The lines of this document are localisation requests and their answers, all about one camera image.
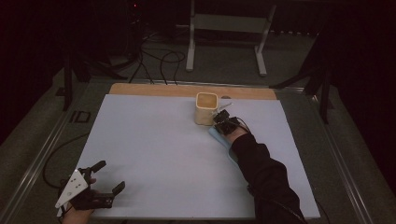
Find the white paper sheet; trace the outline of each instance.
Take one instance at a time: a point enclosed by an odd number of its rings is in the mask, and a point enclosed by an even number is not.
[[[271,156],[288,168],[306,218],[319,217],[290,127],[279,101],[221,100],[231,116],[243,119]],[[195,98],[107,95],[81,154],[78,167],[104,160],[93,189],[125,190],[113,208],[96,217],[254,218],[252,197],[227,150],[193,121]]]

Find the floor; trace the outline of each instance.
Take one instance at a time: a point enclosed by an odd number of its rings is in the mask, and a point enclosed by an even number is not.
[[[186,72],[186,61],[181,59],[187,54],[188,37],[185,29],[179,31],[180,36],[176,39],[161,35],[149,37],[143,46],[143,63],[147,69],[141,66],[134,79],[131,77],[138,63],[118,71],[127,77],[123,81],[94,71],[89,83],[75,81],[74,103],[66,112],[62,111],[64,98],[55,96],[63,85],[63,71],[54,77],[53,87],[0,146],[0,222],[57,223],[54,208],[57,191],[49,188],[41,176],[44,163],[50,150],[59,148],[46,167],[46,177],[53,184],[76,168],[86,141],[83,134],[90,131],[103,97],[113,83],[149,83],[150,77],[155,84],[164,84],[164,76],[172,85],[268,88],[296,75],[315,41],[308,36],[270,34],[263,53],[268,76],[260,77],[253,51],[255,36],[225,33],[221,36],[227,38],[213,40],[210,38],[213,34],[202,32],[198,34],[194,70]],[[181,62],[162,62],[161,58],[167,53],[165,60]],[[337,89],[331,87],[329,124],[324,124],[318,115],[316,97],[302,93],[305,83],[304,79],[284,90],[276,90],[276,97],[284,107],[320,208],[321,218],[308,220],[308,223],[396,223],[394,195],[376,168],[364,140],[338,97]],[[87,123],[69,122],[75,110],[89,111],[92,118]],[[128,223],[136,222],[169,223],[169,220],[130,220]],[[92,219],[90,223],[121,223],[121,220]]]

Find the black sleeve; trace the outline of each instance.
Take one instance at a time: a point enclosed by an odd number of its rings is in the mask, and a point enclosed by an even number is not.
[[[258,144],[250,133],[232,145],[238,165],[254,196],[259,223],[304,223],[300,200],[290,188],[284,164],[270,158],[265,144]]]

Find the cable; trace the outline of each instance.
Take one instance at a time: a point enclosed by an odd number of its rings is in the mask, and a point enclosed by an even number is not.
[[[245,132],[247,132],[247,133],[251,133],[250,129],[248,128],[248,126],[242,119],[240,119],[240,118],[236,118],[236,119],[241,120],[244,125],[241,125],[240,123],[234,123],[234,122],[230,121],[229,119],[226,119],[224,121],[245,130]]]
[[[163,57],[162,57],[162,59],[161,59],[161,63],[160,63],[160,72],[161,72],[161,76],[163,76],[163,81],[165,81],[165,84],[167,85],[165,76],[163,75],[163,62],[164,62],[164,59],[165,59],[168,55],[171,55],[171,54],[175,54],[175,55],[177,56],[177,58],[178,58],[178,60],[177,60],[177,68],[176,68],[175,73],[174,73],[174,75],[173,75],[173,79],[174,79],[174,81],[175,81],[175,84],[177,85],[176,74],[177,74],[178,68],[180,67],[180,58],[178,57],[178,55],[177,55],[176,52],[171,51],[171,52],[169,52],[169,53],[163,55]]]
[[[143,68],[145,69],[146,78],[149,79],[149,82],[150,82],[151,84],[155,84],[154,81],[152,80],[151,76],[149,75],[149,71],[148,71],[147,67],[146,67],[143,63],[141,63],[141,64],[143,65]]]
[[[46,162],[45,162],[45,164],[44,164],[43,173],[42,173],[44,182],[46,182],[46,184],[47,184],[48,186],[50,186],[50,187],[53,188],[53,189],[60,189],[60,188],[61,188],[61,186],[56,186],[56,185],[51,184],[51,183],[48,181],[48,179],[46,178],[46,169],[47,169],[47,165],[48,165],[48,163],[49,163],[51,157],[52,157],[57,151],[59,151],[59,149],[61,149],[62,147],[65,147],[66,145],[68,145],[68,144],[70,144],[70,143],[72,143],[72,142],[74,142],[74,141],[76,141],[76,140],[78,140],[78,139],[80,139],[80,138],[82,138],[82,137],[85,137],[85,136],[87,136],[87,135],[89,135],[89,134],[90,134],[90,133],[84,133],[84,134],[82,134],[82,135],[80,135],[80,136],[77,136],[77,137],[75,137],[75,138],[72,138],[72,139],[70,139],[69,141],[64,142],[63,144],[61,144],[61,145],[59,145],[58,147],[56,147],[55,149],[53,149],[53,151],[49,154],[49,157],[47,158],[47,160],[46,160]]]
[[[137,68],[134,70],[134,73],[132,74],[131,78],[129,79],[128,83],[132,82],[132,79],[134,79],[134,76],[136,76],[137,72],[139,71],[140,67],[142,66],[142,62],[139,60],[139,65]]]
[[[63,206],[61,206],[61,209],[62,209],[62,213],[61,213],[61,215],[58,217],[58,221],[59,221],[59,223],[61,223],[62,224],[62,221],[61,221],[61,218],[63,218],[64,217],[64,215],[66,215],[66,213],[68,213],[69,211],[70,211],[70,209],[72,209],[72,207],[73,206],[70,206],[66,211],[64,211],[64,207]]]
[[[329,216],[327,215],[326,211],[324,210],[323,206],[318,202],[317,199],[315,199],[315,202],[319,205],[320,209],[322,210],[322,212],[324,213],[324,216],[327,219],[327,223],[331,224]]]
[[[155,36],[155,35],[160,35],[160,33],[159,32],[153,33],[150,37],[148,37],[147,41],[155,42],[155,43],[161,43],[161,42],[164,42],[164,41],[172,39],[172,37],[166,37],[166,36],[164,38],[162,38],[162,39],[152,39],[152,37]]]
[[[267,199],[264,199],[264,198],[262,198],[262,200],[265,200],[268,203],[276,204],[277,206],[281,207],[283,210],[287,211],[289,214],[291,214],[294,217],[296,217],[301,223],[307,224],[306,220],[303,217],[300,217],[299,215],[297,215],[293,210],[291,210],[291,208],[287,207],[283,203],[279,203],[279,202],[274,201],[274,200],[267,200]]]
[[[150,56],[150,57],[152,57],[154,59],[157,59],[157,60],[162,60],[161,58],[159,58],[157,56],[154,56],[154,55],[144,51],[143,49],[148,49],[148,48],[142,48],[143,53],[147,54],[148,56]],[[178,58],[177,61],[166,61],[166,60],[163,60],[165,63],[181,63],[186,58],[186,55],[183,52],[181,52],[181,51],[174,51],[174,50],[170,50],[170,49],[156,49],[156,50],[166,50],[166,51],[173,52],[173,53],[177,54],[177,56],[178,56],[178,54],[181,54],[181,56],[182,56],[181,59]]]

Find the black cable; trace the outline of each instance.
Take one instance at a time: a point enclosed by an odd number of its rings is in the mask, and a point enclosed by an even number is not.
[[[148,69],[147,69],[147,67],[143,64],[143,63],[141,63],[142,65],[143,65],[143,68],[145,69],[145,72],[146,72],[146,78],[148,78],[149,79],[149,82],[151,83],[151,84],[155,84],[154,83],[154,81],[152,80],[152,78],[151,78],[151,76],[150,76],[150,74],[149,74],[149,71],[148,71]]]
[[[265,200],[268,203],[276,204],[277,206],[279,206],[283,210],[287,211],[289,214],[291,214],[294,217],[296,217],[301,223],[307,224],[306,220],[303,217],[300,217],[299,215],[297,215],[291,208],[287,207],[285,204],[279,203],[279,202],[274,201],[274,200],[267,200],[267,199],[264,199],[264,198],[262,198],[262,200]]]
[[[132,82],[132,79],[134,79],[134,76],[136,76],[137,72],[139,71],[140,67],[142,66],[142,62],[139,60],[139,65],[137,68],[134,70],[134,73],[132,74],[131,78],[129,79],[128,83]]]
[[[244,126],[244,125],[241,125],[240,123],[234,123],[234,122],[230,121],[229,119],[224,120],[224,122],[227,122],[227,123],[230,123],[230,124],[232,124],[232,125],[235,125],[235,126],[241,128],[241,129],[245,130],[245,132],[247,132],[247,133],[251,133],[251,131],[250,131],[250,129],[248,128],[248,126],[246,125],[246,123],[245,123],[243,120],[241,120],[241,121],[243,122],[243,124],[244,124],[245,126]]]
[[[157,59],[157,60],[162,60],[162,58],[154,56],[154,55],[144,51],[143,49],[147,49],[147,48],[142,48],[142,51],[143,51],[143,53],[147,54],[148,56],[150,56],[150,57],[152,57],[154,59]],[[166,50],[166,51],[170,51],[170,52],[173,52],[173,53],[177,54],[177,56],[178,56],[178,54],[180,54],[182,56],[181,59],[178,57],[177,61],[166,61],[166,60],[163,60],[164,63],[181,63],[186,58],[186,55],[183,52],[181,52],[181,51],[174,51],[174,50],[170,50],[170,49],[156,49],[156,50]]]
[[[180,67],[180,58],[178,57],[178,55],[177,55],[176,52],[170,51],[170,52],[168,52],[167,54],[163,55],[163,57],[162,57],[162,59],[161,59],[161,63],[160,63],[160,72],[161,72],[161,76],[163,76],[163,81],[164,81],[165,84],[167,85],[168,83],[166,83],[166,78],[165,78],[165,76],[163,75],[163,62],[164,62],[164,59],[165,59],[168,55],[171,55],[171,54],[175,54],[175,55],[177,56],[177,58],[178,58],[178,60],[177,60],[177,68],[176,68],[175,73],[174,73],[174,75],[173,75],[173,79],[174,79],[174,81],[175,81],[175,84],[177,85],[176,74],[177,74],[178,68]]]
[[[136,60],[128,59],[125,63],[114,64],[114,65],[108,66],[108,68],[110,68],[112,70],[121,70],[122,68],[125,68],[135,62],[136,62]]]
[[[61,209],[62,209],[62,213],[61,213],[61,215],[58,217],[58,221],[59,221],[59,223],[61,223],[62,224],[62,221],[61,221],[61,218],[63,218],[64,217],[64,215],[66,215],[66,213],[68,213],[69,211],[70,211],[70,209],[72,209],[72,207],[73,206],[70,206],[66,211],[64,211],[64,207],[63,206],[61,206]]]
[[[147,41],[155,42],[155,43],[162,43],[162,42],[165,42],[167,40],[171,40],[172,39],[172,37],[170,37],[170,36],[169,37],[165,36],[162,39],[153,39],[152,37],[155,36],[155,35],[160,35],[160,33],[159,32],[153,33],[150,37],[147,38]]]
[[[61,188],[61,186],[56,186],[56,185],[51,184],[51,183],[48,181],[48,179],[46,178],[46,169],[47,169],[47,165],[48,165],[48,163],[49,163],[49,161],[50,161],[50,158],[51,158],[59,149],[61,149],[62,147],[66,146],[66,145],[68,145],[68,144],[70,144],[70,143],[72,143],[72,142],[74,142],[74,141],[76,141],[76,140],[78,140],[78,139],[80,139],[80,138],[82,138],[82,137],[85,137],[85,136],[87,136],[88,134],[90,134],[90,133],[84,133],[84,134],[82,134],[82,135],[80,135],[80,136],[77,136],[77,137],[75,137],[75,138],[72,138],[72,139],[70,139],[69,141],[64,142],[63,144],[59,145],[58,147],[56,147],[55,149],[52,150],[52,152],[49,154],[49,157],[47,158],[46,162],[44,163],[43,173],[42,173],[44,182],[46,182],[46,184],[47,184],[48,186],[50,186],[50,187],[53,188],[53,189],[60,189],[60,188]]]
[[[327,213],[326,213],[326,210],[324,210],[323,206],[318,202],[317,199],[315,199],[315,202],[319,205],[320,209],[321,209],[322,212],[324,213],[324,216],[325,216],[326,219],[327,219],[327,223],[331,224],[330,219],[329,219],[329,216],[328,216]]]

